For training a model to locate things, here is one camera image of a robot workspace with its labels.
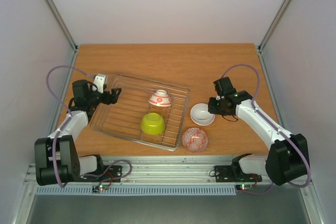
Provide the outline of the plain white bowl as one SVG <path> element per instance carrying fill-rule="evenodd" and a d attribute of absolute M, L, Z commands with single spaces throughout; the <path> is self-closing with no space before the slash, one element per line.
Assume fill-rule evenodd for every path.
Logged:
<path fill-rule="evenodd" d="M 208 104 L 198 103 L 191 108 L 190 115 L 197 119 L 206 119 L 214 114 L 209 113 Z"/>
<path fill-rule="evenodd" d="M 210 124 L 212 124 L 215 120 L 215 115 L 212 115 L 210 118 L 206 118 L 206 119 L 197 119 L 193 116 L 191 116 L 192 121 L 200 126 L 208 126 Z"/>

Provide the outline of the left controller board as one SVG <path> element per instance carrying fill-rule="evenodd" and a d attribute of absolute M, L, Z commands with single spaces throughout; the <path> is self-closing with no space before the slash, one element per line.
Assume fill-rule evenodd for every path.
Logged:
<path fill-rule="evenodd" d="M 101 193 L 108 189 L 109 189 L 108 185 L 92 186 L 92 193 Z"/>

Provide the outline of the green and white bowl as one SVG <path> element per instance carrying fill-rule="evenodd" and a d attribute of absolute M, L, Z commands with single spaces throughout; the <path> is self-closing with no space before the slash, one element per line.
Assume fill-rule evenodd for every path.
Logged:
<path fill-rule="evenodd" d="M 149 135 L 161 134 L 165 130 L 163 116 L 157 113 L 147 113 L 141 120 L 140 129 Z"/>

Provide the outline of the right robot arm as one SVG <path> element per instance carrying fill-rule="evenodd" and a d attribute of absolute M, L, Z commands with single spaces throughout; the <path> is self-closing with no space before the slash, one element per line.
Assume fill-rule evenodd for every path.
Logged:
<path fill-rule="evenodd" d="M 264 142 L 267 155 L 243 154 L 232 160 L 232 175 L 243 180 L 249 174 L 267 176 L 277 186 L 306 175 L 311 179 L 308 143 L 302 134 L 293 134 L 265 113 L 247 91 L 236 91 L 229 77 L 214 81 L 216 97 L 208 111 L 244 121 Z"/>

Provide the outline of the right controller board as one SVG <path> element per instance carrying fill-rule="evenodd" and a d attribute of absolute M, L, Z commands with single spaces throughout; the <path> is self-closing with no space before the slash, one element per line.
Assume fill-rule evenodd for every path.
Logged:
<path fill-rule="evenodd" d="M 239 184 L 239 185 L 236 185 L 236 190 L 245 191 L 245 190 L 251 190 L 255 187 L 256 185 L 254 184 Z"/>

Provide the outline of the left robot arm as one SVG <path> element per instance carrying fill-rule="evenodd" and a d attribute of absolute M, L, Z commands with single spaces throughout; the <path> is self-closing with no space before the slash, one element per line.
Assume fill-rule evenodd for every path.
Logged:
<path fill-rule="evenodd" d="M 121 88 L 107 90 L 106 79 L 96 76 L 94 82 L 78 80 L 72 84 L 73 98 L 69 112 L 58 129 L 34 145 L 36 180 L 41 186 L 80 182 L 84 175 L 94 181 L 105 177 L 106 168 L 98 154 L 79 157 L 75 140 L 91 121 L 100 104 L 116 104 Z"/>

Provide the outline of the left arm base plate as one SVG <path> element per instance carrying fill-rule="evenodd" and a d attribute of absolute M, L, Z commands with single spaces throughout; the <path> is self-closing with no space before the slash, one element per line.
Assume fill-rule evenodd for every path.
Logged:
<path fill-rule="evenodd" d="M 84 183 L 98 183 L 102 180 L 107 179 L 108 182 L 111 181 L 111 176 L 113 176 L 113 182 L 120 182 L 120 176 L 122 176 L 122 166 L 113 165 L 109 170 L 101 177 L 92 177 L 92 176 L 81 176 L 79 182 Z"/>

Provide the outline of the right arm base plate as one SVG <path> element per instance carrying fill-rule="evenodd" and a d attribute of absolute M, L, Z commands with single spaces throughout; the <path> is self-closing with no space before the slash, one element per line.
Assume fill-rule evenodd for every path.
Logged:
<path fill-rule="evenodd" d="M 260 175 L 245 174 L 239 169 L 230 165 L 218 165 L 214 167 L 215 179 L 217 183 L 242 183 L 242 182 L 262 182 Z"/>

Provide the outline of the red geometric pattern bowl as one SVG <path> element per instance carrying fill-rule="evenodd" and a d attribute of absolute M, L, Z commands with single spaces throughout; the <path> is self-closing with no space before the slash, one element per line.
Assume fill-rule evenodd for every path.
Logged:
<path fill-rule="evenodd" d="M 208 145 L 207 134 L 199 127 L 191 127 L 182 135 L 182 144 L 190 152 L 199 153 Z"/>

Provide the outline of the chrome wire dish rack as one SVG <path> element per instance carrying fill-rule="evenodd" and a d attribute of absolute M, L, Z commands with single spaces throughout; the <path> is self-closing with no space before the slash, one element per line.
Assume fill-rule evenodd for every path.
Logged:
<path fill-rule="evenodd" d="M 90 121 L 94 131 L 167 151 L 177 149 L 190 97 L 189 88 L 116 74 L 109 80 L 107 89 L 121 89 L 121 93 L 116 104 L 97 107 Z M 172 101 L 170 107 L 160 109 L 149 104 L 156 90 L 168 93 Z M 141 130 L 142 118 L 151 112 L 164 118 L 165 129 L 160 134 L 149 135 Z"/>

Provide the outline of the red floral pattern bowl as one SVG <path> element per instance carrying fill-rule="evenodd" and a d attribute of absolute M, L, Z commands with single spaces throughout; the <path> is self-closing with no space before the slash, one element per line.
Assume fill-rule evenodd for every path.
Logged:
<path fill-rule="evenodd" d="M 166 90 L 157 89 L 151 94 L 148 100 L 149 104 L 157 107 L 170 107 L 172 105 L 171 97 Z"/>

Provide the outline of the controller board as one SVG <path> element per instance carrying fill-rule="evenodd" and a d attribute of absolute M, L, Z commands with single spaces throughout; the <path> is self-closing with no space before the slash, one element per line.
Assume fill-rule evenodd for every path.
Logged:
<path fill-rule="evenodd" d="M 101 193 L 108 189 L 109 189 L 108 185 L 92 186 L 92 193 Z"/>
<path fill-rule="evenodd" d="M 251 190 L 255 187 L 256 185 L 254 184 L 239 184 L 239 185 L 236 185 L 236 190 L 245 191 L 245 190 Z"/>

